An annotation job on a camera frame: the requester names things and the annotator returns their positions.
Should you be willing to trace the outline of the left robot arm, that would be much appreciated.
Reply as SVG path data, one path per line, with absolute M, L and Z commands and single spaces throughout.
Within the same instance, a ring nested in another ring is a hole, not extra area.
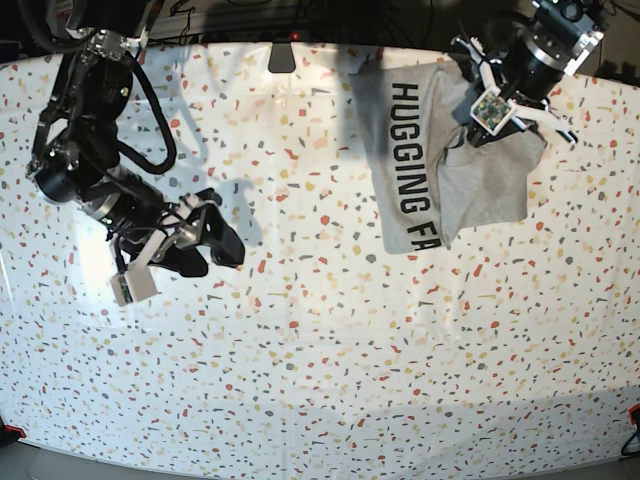
M 552 112 L 550 95 L 574 75 L 608 28 L 605 1 L 534 1 L 535 12 L 505 16 L 517 27 L 505 50 L 489 49 L 465 31 L 451 40 L 468 51 L 477 99 L 469 107 L 467 138 L 474 147 L 544 125 L 570 144 L 567 120 Z

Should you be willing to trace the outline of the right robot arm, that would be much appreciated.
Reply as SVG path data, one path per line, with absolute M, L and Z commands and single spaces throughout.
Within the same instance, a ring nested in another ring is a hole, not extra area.
M 128 158 L 144 172 L 161 175 L 175 165 L 177 148 L 159 99 L 131 49 L 144 49 L 160 14 L 160 1 L 76 1 L 67 21 L 77 37 L 60 39 L 46 31 L 29 1 L 17 4 L 32 38 L 62 62 L 46 108 L 41 112 L 27 175 L 45 199 L 75 202 L 107 230 L 116 274 L 110 284 L 126 306 L 157 295 L 152 268 L 185 278 L 207 275 L 198 247 L 212 263 L 236 268 L 245 247 L 223 219 L 221 198 L 208 188 L 178 202 L 121 167 Z M 139 84 L 159 127 L 166 157 L 150 162 L 119 140 L 116 121 L 133 85 Z

